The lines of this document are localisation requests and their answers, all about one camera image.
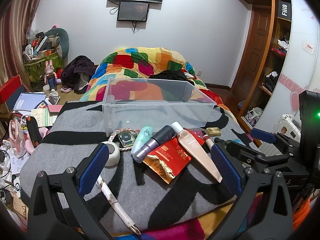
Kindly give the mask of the small tan wooden block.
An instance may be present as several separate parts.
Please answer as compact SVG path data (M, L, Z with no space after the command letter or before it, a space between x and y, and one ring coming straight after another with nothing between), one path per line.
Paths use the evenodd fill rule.
M207 127L205 131L210 137L218 137L221 135L221 131L218 127Z

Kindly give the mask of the white floral pen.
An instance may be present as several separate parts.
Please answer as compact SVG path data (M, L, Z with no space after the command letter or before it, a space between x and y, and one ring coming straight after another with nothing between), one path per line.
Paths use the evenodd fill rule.
M129 228L135 234L141 235L141 231L136 226L135 222L131 219L131 217L125 212L125 210L119 204L118 200L113 195L112 191L110 190L108 185L104 182L101 176L97 178L97 184L99 185L102 193L106 197L107 201L111 205L114 212L118 215L118 217L126 225L126 227Z

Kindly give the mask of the beige cosmetic tube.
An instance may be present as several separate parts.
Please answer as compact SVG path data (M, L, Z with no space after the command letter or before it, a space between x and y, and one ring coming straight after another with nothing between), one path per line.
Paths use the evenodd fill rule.
M175 131L177 139L183 148L220 183L222 181L220 172L196 138L185 130L177 121L173 122L170 126Z

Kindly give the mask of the purple black tube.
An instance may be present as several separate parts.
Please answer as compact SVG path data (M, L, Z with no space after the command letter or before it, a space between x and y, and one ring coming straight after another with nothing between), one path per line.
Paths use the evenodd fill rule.
M137 152L132 154L137 163L141 163L146 156L157 147L163 145L175 136L175 131L169 125L164 126L153 135Z

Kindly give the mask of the green patterned small box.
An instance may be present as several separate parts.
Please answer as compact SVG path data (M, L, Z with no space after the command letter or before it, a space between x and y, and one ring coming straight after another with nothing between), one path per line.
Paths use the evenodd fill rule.
M123 147L133 146L136 140L131 131L122 131L117 135L117 137Z

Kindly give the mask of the red gold packet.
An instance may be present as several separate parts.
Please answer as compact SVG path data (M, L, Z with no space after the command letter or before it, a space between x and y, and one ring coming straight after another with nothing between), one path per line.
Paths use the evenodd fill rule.
M191 156L174 137L151 151L145 157L143 163L148 165L167 184L170 184L190 161Z

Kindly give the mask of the mint green bottle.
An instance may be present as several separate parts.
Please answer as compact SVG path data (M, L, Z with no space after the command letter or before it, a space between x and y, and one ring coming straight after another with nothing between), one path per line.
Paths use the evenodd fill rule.
M152 137L152 134L152 126L143 127L136 137L135 143L131 149L131 154L135 154Z

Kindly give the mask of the red white lip stick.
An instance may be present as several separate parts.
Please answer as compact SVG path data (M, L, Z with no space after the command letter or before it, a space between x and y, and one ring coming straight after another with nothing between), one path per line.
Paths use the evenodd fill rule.
M214 146L214 142L212 141L211 137L209 135L205 134L203 136L203 139L204 139L204 141L205 141L205 143L206 143L206 145L208 147L209 152L211 152L212 151L212 147Z

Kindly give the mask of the white suitcase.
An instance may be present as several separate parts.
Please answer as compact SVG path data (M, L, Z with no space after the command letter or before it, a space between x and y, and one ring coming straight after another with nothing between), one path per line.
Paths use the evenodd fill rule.
M301 125L291 114L283 114L279 121L274 125L272 133L281 133L291 139L300 142Z

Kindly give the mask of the wooden door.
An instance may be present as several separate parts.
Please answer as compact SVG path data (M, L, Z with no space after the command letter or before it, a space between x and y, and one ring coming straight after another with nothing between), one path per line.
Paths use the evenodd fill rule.
M271 8L253 7L246 45L231 88L238 101L245 100L253 86L266 47L270 20Z

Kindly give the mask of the black orange tool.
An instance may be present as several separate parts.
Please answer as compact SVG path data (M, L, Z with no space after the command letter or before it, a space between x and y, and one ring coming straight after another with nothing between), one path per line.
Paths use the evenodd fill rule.
M33 116L28 116L26 119L26 124L31 143L34 147L37 147L42 140L42 135L39 131L37 121Z

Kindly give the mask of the pink hand model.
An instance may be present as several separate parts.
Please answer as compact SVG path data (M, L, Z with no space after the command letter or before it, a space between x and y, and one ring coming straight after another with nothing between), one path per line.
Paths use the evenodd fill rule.
M21 158L25 155L25 139L20 123L16 119L9 122L9 140L14 155Z

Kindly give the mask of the grey black blanket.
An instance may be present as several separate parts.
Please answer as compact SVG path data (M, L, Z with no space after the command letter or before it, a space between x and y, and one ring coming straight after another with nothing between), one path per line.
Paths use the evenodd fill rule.
M68 102L20 172L21 198L30 203L40 171L60 174L76 167L95 147L106 141L102 105L98 101ZM125 212L140 230L157 229L203 215L235 200L225 185L216 182L192 160L169 184L131 153L121 152L119 163L101 176Z

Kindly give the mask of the black garment on bed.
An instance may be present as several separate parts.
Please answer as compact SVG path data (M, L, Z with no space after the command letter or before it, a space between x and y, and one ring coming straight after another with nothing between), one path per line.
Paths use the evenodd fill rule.
M181 70L164 70L158 74L150 75L149 79L187 81L193 86L195 85L195 83L189 80Z

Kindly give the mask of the blue booklet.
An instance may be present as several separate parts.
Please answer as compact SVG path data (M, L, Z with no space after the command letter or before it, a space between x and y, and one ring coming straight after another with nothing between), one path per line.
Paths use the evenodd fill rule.
M15 111L31 111L46 99L43 93L21 93L15 105Z

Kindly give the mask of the red box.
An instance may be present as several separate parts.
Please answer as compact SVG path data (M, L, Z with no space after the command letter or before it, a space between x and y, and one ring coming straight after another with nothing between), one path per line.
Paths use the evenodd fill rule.
M5 103L6 100L17 90L20 86L21 78L20 75L11 77L5 84L0 87L0 103Z

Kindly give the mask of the clear plastic storage bin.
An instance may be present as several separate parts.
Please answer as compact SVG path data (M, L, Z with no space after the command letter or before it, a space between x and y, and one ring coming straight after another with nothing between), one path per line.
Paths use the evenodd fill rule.
M107 135L121 128L153 127L154 132L173 122L182 127L203 127L216 105L187 81L109 78L102 103Z

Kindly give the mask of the pink rabbit figurine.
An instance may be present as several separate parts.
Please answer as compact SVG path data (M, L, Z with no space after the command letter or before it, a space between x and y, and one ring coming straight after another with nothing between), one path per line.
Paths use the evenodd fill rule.
M57 75L54 72L52 60L46 61L44 81L49 85L50 90L57 90Z

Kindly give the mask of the dark purple clothes pile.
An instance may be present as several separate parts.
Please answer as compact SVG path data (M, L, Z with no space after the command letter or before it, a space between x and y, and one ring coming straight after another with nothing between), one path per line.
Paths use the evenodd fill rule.
M77 56L62 71L62 84L78 94L84 94L95 74L96 65L84 55Z

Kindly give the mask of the green storage basket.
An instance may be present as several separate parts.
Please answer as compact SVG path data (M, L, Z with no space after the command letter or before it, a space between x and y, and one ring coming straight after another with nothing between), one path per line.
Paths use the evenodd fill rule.
M36 58L24 64L30 82L37 82L44 79L46 61L49 62L50 60L52 60L54 69L64 68L64 60L58 56L57 52L46 57Z

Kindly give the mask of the wooden shelf unit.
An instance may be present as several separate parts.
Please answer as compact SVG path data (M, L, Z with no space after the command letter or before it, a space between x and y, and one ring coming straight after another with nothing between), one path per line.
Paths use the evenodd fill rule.
M286 54L282 49L280 49L278 41L288 40L290 38L292 20L290 16L280 16L279 14L279 3L284 2L285 5L290 7L291 0L244 1L252 6L251 13L254 6L271 8L270 28L261 64L248 97L241 101L243 104L236 116L240 125L249 132L252 129L252 125L246 120L245 116L255 107L265 109L267 103L271 100L272 91L265 87L265 79L266 76L273 71L280 73L284 66Z

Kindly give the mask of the colourful patchwork duvet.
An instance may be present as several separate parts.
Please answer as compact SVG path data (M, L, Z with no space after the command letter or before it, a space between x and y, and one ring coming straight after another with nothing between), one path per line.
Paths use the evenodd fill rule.
M180 53L162 47L118 49L108 55L95 70L89 81L87 91L80 100L103 100L107 81L111 77L147 79L161 73L168 76L169 71L181 72L183 77L192 85L213 99L233 120L236 119L229 108L224 105L222 99L210 91L201 79L196 77L193 66Z

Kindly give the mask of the grey neck pillow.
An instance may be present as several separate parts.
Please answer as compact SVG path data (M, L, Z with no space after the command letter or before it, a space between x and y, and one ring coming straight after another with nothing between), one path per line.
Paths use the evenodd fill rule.
M53 28L45 32L48 37L48 42L51 43L52 48L57 51L59 58L64 59L69 52L69 36L67 31L62 28Z

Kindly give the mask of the striped curtain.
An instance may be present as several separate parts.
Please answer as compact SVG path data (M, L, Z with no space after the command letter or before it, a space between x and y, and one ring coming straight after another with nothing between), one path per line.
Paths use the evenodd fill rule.
M1 0L1 84L19 75L22 85L32 90L24 68L22 47L40 0Z

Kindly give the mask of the small wall monitor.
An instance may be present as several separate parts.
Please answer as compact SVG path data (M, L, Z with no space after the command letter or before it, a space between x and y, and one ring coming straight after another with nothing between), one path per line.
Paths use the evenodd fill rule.
M117 20L130 22L146 22L149 13L149 3L120 2Z

